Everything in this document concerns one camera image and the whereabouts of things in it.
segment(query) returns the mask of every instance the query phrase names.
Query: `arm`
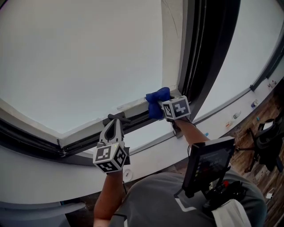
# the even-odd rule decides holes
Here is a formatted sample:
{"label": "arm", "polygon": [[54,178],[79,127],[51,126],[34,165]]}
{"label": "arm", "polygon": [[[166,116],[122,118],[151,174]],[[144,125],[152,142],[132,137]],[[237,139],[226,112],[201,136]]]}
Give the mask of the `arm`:
{"label": "arm", "polygon": [[197,127],[193,124],[184,120],[175,120],[177,126],[181,129],[184,134],[186,141],[190,146],[195,143],[208,141],[208,139]]}
{"label": "arm", "polygon": [[122,171],[109,173],[94,208],[94,227],[109,225],[123,198]]}

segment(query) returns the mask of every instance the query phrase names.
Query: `blue rag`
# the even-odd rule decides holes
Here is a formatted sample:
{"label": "blue rag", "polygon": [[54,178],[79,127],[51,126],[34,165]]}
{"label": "blue rag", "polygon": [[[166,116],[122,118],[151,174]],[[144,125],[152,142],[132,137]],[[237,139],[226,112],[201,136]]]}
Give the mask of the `blue rag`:
{"label": "blue rag", "polygon": [[163,119],[163,111],[161,110],[158,101],[168,101],[170,100],[170,89],[168,87],[163,87],[160,90],[147,94],[146,100],[149,102],[149,117],[154,119]]}

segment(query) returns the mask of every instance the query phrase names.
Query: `small screen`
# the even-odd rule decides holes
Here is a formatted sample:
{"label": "small screen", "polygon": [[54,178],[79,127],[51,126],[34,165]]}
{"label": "small screen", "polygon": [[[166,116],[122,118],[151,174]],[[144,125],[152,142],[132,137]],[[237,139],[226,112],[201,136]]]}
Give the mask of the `small screen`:
{"label": "small screen", "polygon": [[226,149],[201,155],[194,181],[203,180],[204,178],[211,177],[214,174],[222,171],[227,167],[226,164],[228,158],[229,154],[227,153]]}

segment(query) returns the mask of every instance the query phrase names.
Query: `gray shirt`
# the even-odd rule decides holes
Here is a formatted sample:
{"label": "gray shirt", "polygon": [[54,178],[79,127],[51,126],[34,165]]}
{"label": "gray shirt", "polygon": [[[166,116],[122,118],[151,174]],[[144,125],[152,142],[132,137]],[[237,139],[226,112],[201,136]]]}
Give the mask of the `gray shirt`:
{"label": "gray shirt", "polygon": [[[202,192],[187,198],[181,189],[184,176],[164,172],[151,175],[132,186],[121,207],[110,221],[111,227],[179,227],[216,226],[215,220],[202,212],[206,199]],[[246,197],[240,202],[254,226],[263,226],[267,208],[260,190],[233,170],[224,180],[229,183],[241,180],[247,188]]]}

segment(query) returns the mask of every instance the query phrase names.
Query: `wooden floor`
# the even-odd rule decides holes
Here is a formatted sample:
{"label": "wooden floor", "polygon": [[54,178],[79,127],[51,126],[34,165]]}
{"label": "wooden floor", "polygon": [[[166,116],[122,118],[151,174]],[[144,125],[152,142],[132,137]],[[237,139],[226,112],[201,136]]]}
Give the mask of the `wooden floor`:
{"label": "wooden floor", "polygon": [[[224,136],[234,137],[236,139],[236,146],[242,148],[253,147],[253,141],[251,136],[247,133],[247,128],[251,128],[255,133],[259,123],[278,116],[284,107],[284,85],[282,85],[282,83],[277,86],[275,89],[276,91],[270,94],[258,108]],[[282,154],[284,154],[284,146],[282,146],[280,158],[282,158]],[[245,173],[245,169],[251,164],[252,157],[253,151],[235,152],[231,159],[231,165],[239,174],[255,183],[262,191],[264,197],[270,189],[275,188],[273,198],[271,200],[266,200],[268,203],[268,214],[265,226],[273,227],[284,214],[284,174],[278,175],[277,168],[272,172],[269,172],[264,165],[260,165],[258,162],[255,163],[254,168],[250,173]],[[170,171],[185,174],[187,161],[188,159],[186,158],[175,165],[162,170],[162,172]],[[127,183],[126,188],[129,189],[139,180]],[[99,193],[95,193],[76,199],[76,201],[85,202],[86,208],[66,215],[71,227],[93,226],[93,209],[98,196]]]}

